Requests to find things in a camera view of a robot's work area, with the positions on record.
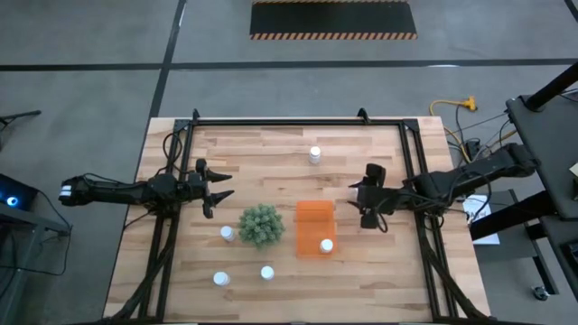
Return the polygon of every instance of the white cap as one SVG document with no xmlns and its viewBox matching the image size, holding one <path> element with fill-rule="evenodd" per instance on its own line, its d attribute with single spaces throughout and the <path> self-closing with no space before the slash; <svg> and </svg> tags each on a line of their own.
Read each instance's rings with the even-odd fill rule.
<svg viewBox="0 0 578 325">
<path fill-rule="evenodd" d="M 317 157 L 322 154 L 322 149 L 318 146 L 311 147 L 309 154 L 312 155 L 313 157 Z"/>
<path fill-rule="evenodd" d="M 331 239 L 323 239 L 321 244 L 322 253 L 329 253 L 331 250 L 333 250 L 333 242 Z"/>
<path fill-rule="evenodd" d="M 224 272 L 216 272 L 215 275 L 213 275 L 213 282 L 216 285 L 227 285 L 230 282 L 230 278 L 228 277 L 228 274 L 224 273 Z"/>
<path fill-rule="evenodd" d="M 261 269 L 261 277 L 265 280 L 271 280 L 275 276 L 275 271 L 273 271 L 273 267 L 271 266 L 263 266 Z"/>
<path fill-rule="evenodd" d="M 225 226 L 220 229 L 220 235 L 223 236 L 225 239 L 233 239 L 235 234 L 233 233 L 233 228 L 229 226 Z"/>
</svg>

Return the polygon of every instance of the concrete floor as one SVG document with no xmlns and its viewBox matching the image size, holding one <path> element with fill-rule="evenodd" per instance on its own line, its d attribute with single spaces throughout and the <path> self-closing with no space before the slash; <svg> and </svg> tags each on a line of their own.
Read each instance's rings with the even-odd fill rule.
<svg viewBox="0 0 578 325">
<path fill-rule="evenodd" d="M 415 42 L 251 42 L 250 1 L 190 1 L 173 61 L 578 57 L 578 23 L 562 0 L 414 0 L 410 5 L 420 35 Z M 177 0 L 0 0 L 0 65 L 161 63 L 176 6 Z M 536 91 L 565 68 L 172 71 L 159 116 L 189 116 L 193 108 L 203 116 L 352 116 L 359 107 L 372 116 L 422 116 L 433 100 L 473 95 L 480 110 L 461 112 L 466 126 L 500 114 L 506 99 Z M 3 133 L 2 173 L 53 200 L 62 180 L 83 172 L 131 181 L 158 78 L 158 70 L 0 72 L 0 114 L 42 110 Z M 436 112 L 456 127 L 453 107 L 439 106 Z M 485 141 L 504 121 L 469 129 L 465 136 Z M 537 177 L 500 180 L 493 187 L 513 188 L 520 199 L 542 189 Z M 52 216 L 39 203 L 37 211 Z M 18 323 L 62 324 L 102 314 L 126 207 L 59 205 L 59 210 L 74 224 L 67 272 L 31 276 Z M 36 267 L 59 271 L 64 244 L 45 245 Z M 575 323 L 576 300 L 544 244 L 561 294 L 547 302 L 531 296 L 529 288 L 539 277 L 530 259 L 480 260 L 492 315 Z"/>
</svg>

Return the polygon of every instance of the green plant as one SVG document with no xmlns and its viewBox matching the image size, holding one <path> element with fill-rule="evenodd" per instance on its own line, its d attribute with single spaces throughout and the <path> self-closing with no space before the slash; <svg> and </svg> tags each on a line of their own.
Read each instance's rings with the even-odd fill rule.
<svg viewBox="0 0 578 325">
<path fill-rule="evenodd" d="M 259 204 L 246 209 L 239 219 L 238 233 L 241 241 L 253 244 L 258 249 L 279 242 L 285 231 L 281 215 L 272 205 Z"/>
</svg>

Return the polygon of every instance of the orange container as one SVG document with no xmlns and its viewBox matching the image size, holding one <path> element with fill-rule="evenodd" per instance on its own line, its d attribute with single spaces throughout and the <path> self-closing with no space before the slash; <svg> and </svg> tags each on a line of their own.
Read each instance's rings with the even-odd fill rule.
<svg viewBox="0 0 578 325">
<path fill-rule="evenodd" d="M 297 257 L 330 258 L 337 249 L 335 220 L 333 219 L 333 201 L 297 202 Z M 333 241 L 333 250 L 324 254 L 320 250 L 323 239 Z"/>
</svg>

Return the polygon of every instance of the black and orange striped mat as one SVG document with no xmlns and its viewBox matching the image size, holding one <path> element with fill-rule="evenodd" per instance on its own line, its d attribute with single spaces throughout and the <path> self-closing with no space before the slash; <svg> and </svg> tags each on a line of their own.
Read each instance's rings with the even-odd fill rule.
<svg viewBox="0 0 578 325">
<path fill-rule="evenodd" d="M 415 40 L 406 0 L 255 0 L 251 40 Z"/>
</svg>

